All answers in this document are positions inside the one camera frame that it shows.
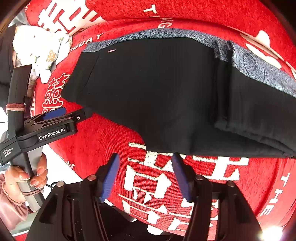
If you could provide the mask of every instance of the hand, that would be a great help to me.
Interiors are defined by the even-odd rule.
[[[45,154],[42,153],[40,161],[37,165],[37,176],[34,176],[31,179],[30,185],[34,186],[36,189],[43,188],[47,183],[47,173],[47,160]],[[26,201],[17,183],[26,182],[29,179],[29,174],[25,173],[18,166],[11,166],[5,172],[4,189],[13,201],[19,203]]]

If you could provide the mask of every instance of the red fabric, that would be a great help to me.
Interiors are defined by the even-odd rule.
[[[276,57],[263,45],[256,43],[253,45],[246,40],[246,36],[243,37],[239,31],[227,26],[239,28],[254,37],[262,30],[266,33],[265,36],[269,36],[270,47],[285,61],[295,64],[292,56],[295,55],[296,48],[273,14],[259,1],[224,1],[222,4],[221,1],[214,0],[190,2],[174,0],[167,4],[160,0],[155,2],[87,0],[86,5],[90,10],[85,8],[84,0],[73,1],[73,4],[80,4],[77,9],[63,7],[61,1],[63,0],[42,2],[32,0],[27,7],[28,21],[35,25],[44,24],[46,22],[44,15],[42,21],[39,21],[40,13],[51,4],[51,8],[59,10],[47,14],[48,16],[54,14],[52,24],[58,21],[64,26],[68,24],[69,33],[74,31],[71,29],[75,29],[75,26],[71,27],[66,22],[75,19],[74,15],[77,12],[85,12],[84,18],[80,21],[84,21],[88,14],[94,14],[92,20],[96,21],[102,16],[108,22],[92,26],[74,35],[69,56],[57,65],[48,84],[37,81],[31,108],[32,115],[61,106],[66,107],[67,112],[79,109],[77,104],[62,99],[60,92],[75,68],[81,51],[90,42],[117,38],[144,29],[170,27],[198,30],[232,40],[244,48],[248,48],[247,45],[256,46],[265,56]],[[153,4],[157,13],[153,10],[144,12],[144,9],[152,8]],[[169,18],[146,18],[153,16]],[[45,26],[54,29],[49,22]],[[276,60],[280,63],[282,71],[293,76],[289,65],[279,58]],[[184,230],[187,228],[192,207],[181,197],[171,171],[169,154],[146,152],[143,140],[136,132],[96,114],[79,123],[78,130],[76,135],[52,143],[51,148],[82,178],[95,173],[99,166],[107,162],[113,152],[119,153],[120,170],[108,200],[152,226],[179,235],[185,234]],[[296,166],[293,159],[195,156],[184,156],[184,158],[197,174],[205,175],[217,182],[234,180],[263,228],[285,225],[291,212],[296,208],[293,194]],[[216,207],[213,202],[210,240],[214,240],[215,237]]]
[[[22,234],[15,237],[15,241],[26,241],[27,234]]]

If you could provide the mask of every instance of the black pants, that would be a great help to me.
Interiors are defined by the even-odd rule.
[[[296,156],[295,98],[193,39],[130,40],[82,53],[62,97],[137,131],[148,151]]]

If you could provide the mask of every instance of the blue gripper pad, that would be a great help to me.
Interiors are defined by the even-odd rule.
[[[104,202],[110,196],[113,184],[115,182],[115,178],[119,169],[119,155],[116,154],[114,157],[113,163],[111,164],[108,173],[103,181],[103,191],[102,195],[100,196],[100,200]]]

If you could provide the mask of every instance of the white chinese character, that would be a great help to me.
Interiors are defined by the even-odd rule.
[[[52,0],[48,8],[43,9],[39,14],[38,25],[44,24],[42,27],[51,32],[57,32],[60,29],[72,36],[81,29],[105,22],[101,16],[90,21],[96,15],[95,11],[89,11],[86,7],[85,0]]]
[[[178,230],[178,231],[183,231],[183,232],[186,232],[186,230],[183,230],[183,229],[178,229],[178,226],[180,224],[185,224],[185,225],[188,225],[189,223],[186,223],[186,222],[181,222],[179,219],[177,218],[174,218],[172,223],[170,224],[170,226],[168,227],[168,230]]]
[[[140,177],[144,177],[149,180],[156,181],[157,184],[156,184],[155,192],[152,193],[147,190],[143,190],[141,188],[135,187],[134,180],[135,180],[136,175],[140,176]],[[133,198],[135,200],[138,198],[137,189],[141,190],[143,192],[146,192],[144,204],[147,201],[151,200],[151,195],[153,195],[155,198],[158,198],[158,199],[163,198],[165,196],[167,188],[171,185],[172,185],[171,181],[163,173],[161,175],[159,175],[158,177],[151,177],[151,176],[136,172],[134,169],[132,169],[132,167],[130,165],[127,166],[126,176],[125,176],[125,180],[124,180],[124,189],[128,190],[128,191],[133,191]]]
[[[141,150],[146,150],[146,146],[143,145],[143,144],[140,144],[140,143],[129,142],[128,145],[129,145],[129,147],[138,148],[138,149],[141,149]],[[128,158],[128,160],[132,161],[132,162],[139,163],[141,165],[152,167],[152,168],[157,169],[157,170],[166,171],[166,172],[174,172],[173,165],[172,165],[172,160],[169,160],[164,167],[159,167],[159,166],[155,165],[156,158],[157,158],[158,155],[171,156],[172,157],[173,153],[157,153],[157,152],[147,151],[144,161],[139,161],[139,160],[132,159],[132,158]],[[186,158],[186,155],[181,154],[180,156],[183,159]]]
[[[63,86],[69,76],[69,74],[63,73],[60,78],[53,78],[48,83],[47,92],[44,96],[44,102],[42,103],[42,113],[49,112],[63,106],[64,102],[59,99],[61,98]]]
[[[239,170],[238,169],[236,169],[231,174],[230,177],[224,177],[224,175],[226,173],[227,166],[228,165],[247,166],[249,164],[249,159],[246,157],[242,157],[239,161],[230,161],[229,157],[224,157],[224,156],[218,157],[217,160],[198,157],[198,156],[193,156],[192,159],[196,160],[196,161],[216,163],[212,175],[205,176],[207,179],[212,179],[212,180],[237,181],[237,180],[239,180]]]
[[[128,213],[128,214],[131,214],[131,208],[135,209],[135,210],[138,210],[140,212],[143,212],[143,213],[146,213],[148,214],[148,218],[147,219],[144,219],[142,217],[139,217],[135,214],[133,214],[134,216],[138,217],[138,218],[141,218],[141,219],[144,219],[146,220],[148,223],[150,224],[156,224],[157,220],[160,219],[160,216],[158,214],[156,214],[154,211],[150,210],[148,212],[145,212],[141,209],[138,209],[138,208],[135,208],[135,207],[132,207],[131,205],[129,205],[126,201],[122,200],[122,205],[123,205],[123,210]]]

